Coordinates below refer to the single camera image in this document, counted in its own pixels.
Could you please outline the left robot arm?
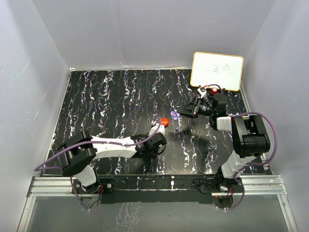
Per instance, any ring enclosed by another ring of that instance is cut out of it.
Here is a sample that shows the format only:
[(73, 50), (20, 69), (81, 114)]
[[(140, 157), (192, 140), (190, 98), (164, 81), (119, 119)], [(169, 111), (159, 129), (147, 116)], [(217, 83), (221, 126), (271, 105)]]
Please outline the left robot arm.
[(90, 166), (93, 160), (114, 157), (145, 159), (160, 155), (166, 145), (167, 140), (161, 132), (109, 139), (91, 136), (83, 130), (61, 144), (57, 151), (62, 175), (75, 177), (84, 190), (94, 193), (99, 189), (100, 181)]

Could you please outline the lilac earbud charging case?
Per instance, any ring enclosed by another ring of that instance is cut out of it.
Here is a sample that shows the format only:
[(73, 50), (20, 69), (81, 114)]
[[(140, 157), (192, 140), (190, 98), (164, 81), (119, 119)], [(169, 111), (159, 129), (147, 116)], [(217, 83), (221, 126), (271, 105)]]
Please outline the lilac earbud charging case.
[(170, 112), (171, 117), (173, 118), (173, 120), (178, 120), (180, 118), (180, 114), (177, 112), (177, 110), (173, 110)]

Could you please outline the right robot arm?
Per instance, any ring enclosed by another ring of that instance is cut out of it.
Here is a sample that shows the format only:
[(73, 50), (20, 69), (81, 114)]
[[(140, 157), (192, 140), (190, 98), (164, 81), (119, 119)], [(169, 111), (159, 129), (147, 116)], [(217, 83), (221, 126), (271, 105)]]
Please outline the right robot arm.
[(240, 181), (240, 169), (256, 157), (270, 150), (270, 139), (260, 115), (228, 116), (227, 96), (215, 93), (212, 104), (196, 96), (190, 103), (177, 110), (181, 116), (197, 118), (207, 116), (210, 126), (216, 131), (232, 133), (233, 152), (228, 160), (218, 168), (217, 173), (208, 179), (195, 179), (193, 184), (200, 188), (228, 191)]

